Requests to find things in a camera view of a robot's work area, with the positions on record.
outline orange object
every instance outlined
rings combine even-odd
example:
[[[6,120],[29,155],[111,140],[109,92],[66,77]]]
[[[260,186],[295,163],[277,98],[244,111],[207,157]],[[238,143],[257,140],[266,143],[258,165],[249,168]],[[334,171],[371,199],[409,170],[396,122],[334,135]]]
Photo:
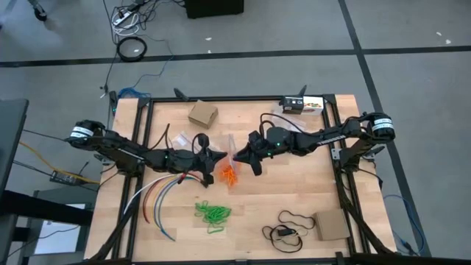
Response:
[[[227,182],[227,185],[229,187],[232,187],[237,183],[237,175],[231,165],[227,165],[226,167],[224,167],[224,169],[222,169],[219,174],[219,179],[221,181]]]

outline black metal frame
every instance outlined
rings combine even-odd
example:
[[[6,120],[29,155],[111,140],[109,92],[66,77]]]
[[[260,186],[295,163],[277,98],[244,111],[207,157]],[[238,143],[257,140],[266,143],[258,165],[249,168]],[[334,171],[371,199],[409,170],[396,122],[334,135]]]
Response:
[[[333,113],[333,119],[336,123],[336,125],[340,124],[340,116],[339,116],[339,109],[337,108],[337,103],[336,103],[336,98],[335,95],[333,94],[326,94],[326,95],[310,95],[310,96],[321,96],[324,98],[325,102],[328,103],[332,107],[332,113]],[[282,99],[283,96],[203,96],[203,97],[194,97],[190,98],[189,102],[195,102],[198,99],[201,99],[206,102],[231,102],[231,101],[279,101]],[[138,100],[138,109],[135,117],[135,123],[134,123],[134,130],[132,132],[132,140],[137,141],[138,135],[139,135],[139,127],[141,125],[141,117],[142,117],[142,111],[144,106],[147,106],[147,116],[146,116],[146,124],[145,124],[145,129],[144,129],[144,141],[143,145],[147,146],[149,142],[149,135],[150,135],[150,129],[152,127],[152,114],[153,114],[153,108],[154,104],[156,103],[166,103],[166,102],[183,102],[183,100],[178,99],[178,98],[141,98]],[[327,114],[327,104],[322,112],[323,115],[323,120],[324,120],[324,126],[329,127],[330,122]],[[345,141],[342,141],[341,147],[346,147]],[[329,148],[334,148],[333,143],[329,144]],[[332,160],[332,165],[333,165],[333,171],[334,175],[336,178],[337,182],[337,189],[341,188],[343,189],[342,185],[342,178],[341,178],[341,169],[334,163]],[[139,176],[133,176],[137,177],[137,183],[136,183],[136,190],[138,188],[142,187],[142,181],[144,178],[144,165],[142,166],[141,169],[141,174]],[[356,212],[361,215],[361,207],[360,207],[360,202],[358,198],[358,193],[356,191],[356,185],[355,185],[355,180],[353,178],[352,174],[347,175],[348,180],[349,180],[349,188],[350,188],[350,196],[353,201],[353,206]],[[129,196],[129,190],[130,190],[130,178],[127,178],[127,181],[124,182],[124,187],[123,187],[123,194],[121,197],[121,205],[119,207],[120,213],[119,213],[119,220],[123,216],[123,211],[124,211],[124,206],[127,204],[127,198]],[[132,213],[132,220],[131,220],[131,226],[130,226],[130,234],[128,237],[128,245],[127,245],[127,251],[126,251],[126,258],[132,260],[132,254],[134,250],[134,242],[135,242],[135,234],[136,234],[136,229],[137,229],[137,218],[138,218],[138,213],[139,209],[138,207],[133,208],[134,212]],[[349,216],[347,210],[344,209],[345,216]],[[347,224],[348,224],[348,229],[350,231],[350,234],[353,235],[352,231],[352,226],[350,223],[350,218],[347,218]],[[362,249],[364,250],[365,253],[370,253],[369,250],[369,244],[368,241],[363,234],[361,230],[359,230],[360,237],[361,237],[361,246]],[[121,236],[119,236],[118,241],[115,244],[115,247],[113,248],[113,254],[112,258],[118,258],[119,257],[119,248],[120,248],[120,241],[121,241]],[[347,246],[350,255],[353,255],[357,253],[357,250],[355,248],[355,240],[353,239],[353,236],[347,238]],[[340,255],[341,253],[337,253],[337,257],[332,257],[332,258],[302,258],[302,259],[277,259],[277,260],[250,260],[250,261],[234,261],[234,260],[227,260],[227,261],[169,261],[169,262],[162,262],[162,261],[156,261],[156,262],[132,262],[133,264],[340,264],[340,258],[342,261],[348,261],[348,258],[342,258]]]

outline small cardboard box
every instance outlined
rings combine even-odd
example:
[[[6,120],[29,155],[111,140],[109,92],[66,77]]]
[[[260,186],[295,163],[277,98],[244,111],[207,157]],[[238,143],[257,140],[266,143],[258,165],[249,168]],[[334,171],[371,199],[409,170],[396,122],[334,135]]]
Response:
[[[342,209],[317,212],[313,217],[316,220],[319,240],[346,239],[350,236]]]
[[[304,96],[302,98],[304,104],[301,115],[318,116],[324,110],[324,99],[318,96]]]
[[[216,116],[218,116],[217,107],[198,100],[188,114],[188,119],[200,127],[209,129]]]

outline white label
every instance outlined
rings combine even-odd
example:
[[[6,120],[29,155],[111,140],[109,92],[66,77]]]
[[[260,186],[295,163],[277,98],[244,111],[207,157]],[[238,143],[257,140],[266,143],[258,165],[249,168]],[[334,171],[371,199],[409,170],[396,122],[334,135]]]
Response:
[[[375,121],[375,124],[380,124],[380,123],[392,123],[391,119],[378,119]]]
[[[343,138],[346,138],[347,136],[345,135],[340,135],[340,136],[337,136],[337,137],[334,137],[332,139],[328,139],[328,140],[325,140],[325,141],[320,141],[319,143],[317,143],[317,145],[323,145],[323,144],[328,144],[328,143],[331,143],[333,141],[338,141],[338,140],[341,140]]]
[[[383,128],[394,129],[394,126],[392,126],[392,124],[378,124],[378,125],[373,126],[373,130],[378,130],[378,129],[383,129]]]
[[[132,154],[131,152],[128,152],[128,151],[126,151],[126,150],[123,150],[123,149],[121,149],[121,148],[118,148],[118,150],[119,150],[119,151],[121,151],[121,152],[123,152],[124,154],[128,154],[128,155],[130,155],[130,156],[132,156],[132,157],[134,157],[134,158],[137,158],[137,159],[143,160],[143,158],[142,158],[142,157],[140,157],[140,156],[137,156],[137,155],[134,155],[134,154]]]
[[[77,138],[83,138],[83,137],[88,137],[82,133],[78,133],[78,132],[72,132],[71,133],[71,137],[77,137]]]
[[[73,129],[73,131],[75,131],[75,132],[81,132],[81,133],[84,133],[84,134],[86,134],[86,135],[88,135],[88,136],[93,136],[93,132],[92,132],[92,131],[90,131],[89,129],[85,129],[85,128],[83,128],[83,127],[77,127],[77,126],[75,126],[74,129]]]

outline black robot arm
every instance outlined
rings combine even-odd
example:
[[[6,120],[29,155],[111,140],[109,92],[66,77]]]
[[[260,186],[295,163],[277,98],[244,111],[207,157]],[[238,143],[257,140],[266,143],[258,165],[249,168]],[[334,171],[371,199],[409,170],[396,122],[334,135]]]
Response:
[[[138,165],[144,163],[156,172],[201,172],[203,184],[208,186],[214,183],[211,175],[214,166],[227,153],[209,149],[209,138],[204,133],[198,134],[196,138],[201,146],[198,153],[173,148],[149,149],[120,136],[117,132],[106,130],[100,122],[84,120],[75,124],[71,137],[66,140],[73,147],[96,151],[114,161],[117,169],[126,176],[139,174]]]
[[[263,124],[269,123],[271,127],[264,136]],[[342,168],[355,170],[358,168],[360,157],[376,144],[385,144],[395,138],[391,118],[384,113],[364,114],[360,117],[349,117],[337,127],[329,127],[318,132],[294,132],[282,127],[276,127],[270,121],[261,121],[260,130],[249,134],[247,145],[234,156],[235,161],[248,163],[255,175],[262,173],[261,161],[264,158],[273,158],[285,152],[304,156],[316,150],[318,146],[340,141],[344,138],[358,138],[350,148],[342,149],[339,160]]]

